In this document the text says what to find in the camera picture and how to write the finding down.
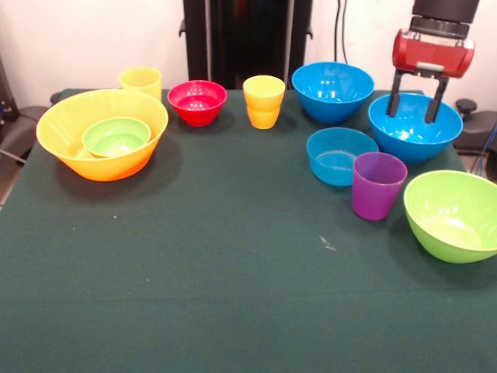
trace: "black stand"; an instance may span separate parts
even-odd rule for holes
[[[17,162],[26,159],[36,141],[36,124],[45,111],[43,106],[17,108],[0,59],[0,155]]]

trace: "small blue bowl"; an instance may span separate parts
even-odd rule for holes
[[[314,175],[338,187],[352,185],[354,160],[367,152],[378,152],[376,142],[350,128],[326,128],[308,139],[308,156]]]

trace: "small green bowl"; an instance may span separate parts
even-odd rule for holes
[[[93,124],[83,134],[83,146],[97,157],[118,157],[150,140],[150,127],[141,120],[116,117]]]

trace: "red bowl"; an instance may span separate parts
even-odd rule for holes
[[[194,127],[212,123],[227,97],[226,89],[207,80],[190,80],[178,84],[168,93],[168,101],[179,117]]]

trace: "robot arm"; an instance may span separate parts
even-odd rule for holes
[[[461,78],[474,56],[474,42],[467,38],[479,0],[415,0],[411,25],[399,30],[392,54],[394,84],[387,115],[397,113],[404,74],[439,81],[425,122],[436,119],[449,78]]]

